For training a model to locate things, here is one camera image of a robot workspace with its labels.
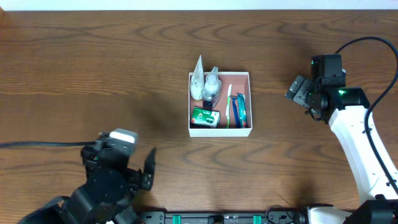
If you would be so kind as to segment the white shampoo tube leaf print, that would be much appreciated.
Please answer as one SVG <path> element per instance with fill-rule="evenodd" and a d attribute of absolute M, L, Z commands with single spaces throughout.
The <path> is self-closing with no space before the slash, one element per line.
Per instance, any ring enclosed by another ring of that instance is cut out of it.
<path fill-rule="evenodd" d="M 199 56 L 193 75 L 190 80 L 190 94 L 194 100 L 202 99 L 202 90 L 205 86 L 202 58 Z"/>

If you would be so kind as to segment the clear spray bottle blue liquid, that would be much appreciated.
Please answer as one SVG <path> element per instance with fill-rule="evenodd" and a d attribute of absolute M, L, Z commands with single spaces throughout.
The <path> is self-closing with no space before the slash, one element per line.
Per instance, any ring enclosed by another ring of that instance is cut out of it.
<path fill-rule="evenodd" d="M 212 110 L 218 103 L 221 95 L 221 80 L 218 78 L 218 67 L 213 67 L 206 76 L 205 86 L 202 89 L 203 107 Z"/>

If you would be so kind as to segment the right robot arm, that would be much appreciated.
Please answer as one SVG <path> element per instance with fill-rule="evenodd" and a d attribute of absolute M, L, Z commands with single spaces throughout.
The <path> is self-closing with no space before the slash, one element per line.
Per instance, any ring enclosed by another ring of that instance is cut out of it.
<path fill-rule="evenodd" d="M 397 223 L 397 169 L 368 112 L 369 101 L 359 87 L 323 87 L 298 76 L 286 98 L 302 105 L 314 119 L 329 125 L 339 140 L 354 175 L 360 206 L 353 212 L 331 205 L 303 209 L 300 223 Z"/>

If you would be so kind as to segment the blue disposable razor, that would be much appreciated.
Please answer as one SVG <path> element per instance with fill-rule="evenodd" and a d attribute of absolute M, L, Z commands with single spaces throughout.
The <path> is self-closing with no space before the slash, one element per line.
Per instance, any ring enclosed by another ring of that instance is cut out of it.
<path fill-rule="evenodd" d="M 240 119 L 239 119 L 239 112 L 238 112 L 238 107 L 236 105 L 236 100 L 238 98 L 236 96 L 232 96 L 231 99 L 232 99 L 232 105 L 233 105 L 235 125 L 236 125 L 236 128 L 240 128 L 241 124 L 240 124 Z"/>

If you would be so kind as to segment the green toothpaste tube white cap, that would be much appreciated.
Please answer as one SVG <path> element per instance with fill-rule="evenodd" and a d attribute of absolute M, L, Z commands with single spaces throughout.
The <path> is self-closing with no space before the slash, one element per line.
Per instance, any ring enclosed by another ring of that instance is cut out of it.
<path fill-rule="evenodd" d="M 243 94 L 238 93 L 238 106 L 239 106 L 239 120 L 242 128 L 246 128 L 247 125 L 247 115 L 246 115 L 246 101 Z"/>

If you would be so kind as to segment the white cardboard box pink inside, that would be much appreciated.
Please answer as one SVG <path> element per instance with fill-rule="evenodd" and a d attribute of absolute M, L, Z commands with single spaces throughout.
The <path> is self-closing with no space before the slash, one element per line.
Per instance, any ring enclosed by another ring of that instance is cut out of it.
<path fill-rule="evenodd" d="M 194 127 L 191 123 L 192 110 L 194 107 L 202 107 L 202 101 L 195 101 L 190 95 L 190 79 L 193 73 L 190 72 L 188 75 L 188 131 L 190 137 L 248 137 L 252 131 L 252 104 L 251 104 L 251 87 L 250 77 L 248 72 L 218 72 L 218 78 L 221 80 L 221 96 L 219 102 L 216 104 L 214 111 L 220 112 L 220 122 L 217 128 L 202 128 Z M 231 95 L 236 96 L 238 93 L 243 94 L 245 97 L 247 127 L 236 128 L 233 105 L 230 101 L 230 126 L 227 126 L 226 119 L 226 100 L 228 94 L 228 87 L 232 84 Z"/>

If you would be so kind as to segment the green soap box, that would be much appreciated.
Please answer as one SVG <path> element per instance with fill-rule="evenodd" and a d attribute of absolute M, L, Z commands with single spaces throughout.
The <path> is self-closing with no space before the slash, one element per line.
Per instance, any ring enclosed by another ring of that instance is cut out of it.
<path fill-rule="evenodd" d="M 190 122 L 199 126 L 217 128 L 220 123 L 220 112 L 194 107 Z"/>

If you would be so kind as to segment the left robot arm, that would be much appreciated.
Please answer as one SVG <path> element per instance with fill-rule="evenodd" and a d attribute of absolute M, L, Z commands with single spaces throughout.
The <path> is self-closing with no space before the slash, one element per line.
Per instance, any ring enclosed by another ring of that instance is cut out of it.
<path fill-rule="evenodd" d="M 139 170 L 128 167 L 131 142 L 107 138 L 81 150 L 86 182 L 71 196 L 58 196 L 20 220 L 21 223 L 142 223 L 132 202 L 154 183 L 152 149 Z"/>

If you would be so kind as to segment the green white toothbrush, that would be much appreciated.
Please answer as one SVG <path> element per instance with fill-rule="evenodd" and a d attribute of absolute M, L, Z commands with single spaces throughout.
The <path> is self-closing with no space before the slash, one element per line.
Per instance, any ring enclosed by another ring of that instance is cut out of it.
<path fill-rule="evenodd" d="M 229 129 L 229 126 L 230 126 L 230 113 L 229 113 L 229 110 L 230 110 L 231 94 L 232 94 L 232 84 L 229 84 L 228 92 L 227 92 L 227 101 L 226 101 L 226 112 L 225 112 L 225 116 L 226 116 L 226 120 L 227 120 L 226 129 Z"/>

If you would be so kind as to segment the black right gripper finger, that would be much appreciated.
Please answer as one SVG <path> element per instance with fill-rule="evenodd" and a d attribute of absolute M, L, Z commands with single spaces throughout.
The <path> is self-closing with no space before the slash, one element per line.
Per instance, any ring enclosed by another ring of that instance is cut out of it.
<path fill-rule="evenodd" d="M 313 82 L 307 78 L 297 78 L 295 84 L 297 85 L 297 89 L 295 91 L 294 102 L 305 108 L 309 108 L 307 98 L 313 90 Z"/>
<path fill-rule="evenodd" d="M 291 86 L 289 87 L 289 89 L 287 90 L 285 97 L 288 100 L 293 100 L 306 80 L 307 79 L 301 75 L 297 76 L 296 79 L 291 84 Z"/>

